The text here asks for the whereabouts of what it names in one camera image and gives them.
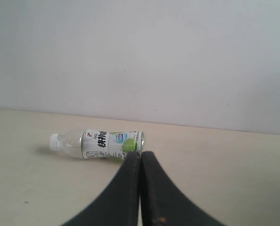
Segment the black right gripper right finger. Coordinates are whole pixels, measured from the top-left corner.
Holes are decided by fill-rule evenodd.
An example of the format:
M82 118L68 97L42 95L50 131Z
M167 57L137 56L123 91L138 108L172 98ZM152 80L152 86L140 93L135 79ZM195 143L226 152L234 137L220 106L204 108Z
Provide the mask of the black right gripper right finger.
M168 177L153 152L141 156L141 216L144 226L219 226Z

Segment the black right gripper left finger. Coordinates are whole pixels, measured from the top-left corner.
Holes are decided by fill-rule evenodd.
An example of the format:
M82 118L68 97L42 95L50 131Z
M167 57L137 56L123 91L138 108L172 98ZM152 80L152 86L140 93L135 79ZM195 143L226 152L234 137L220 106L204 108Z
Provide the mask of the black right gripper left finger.
M65 226L136 226L139 216L141 157L127 154L121 167L102 193Z

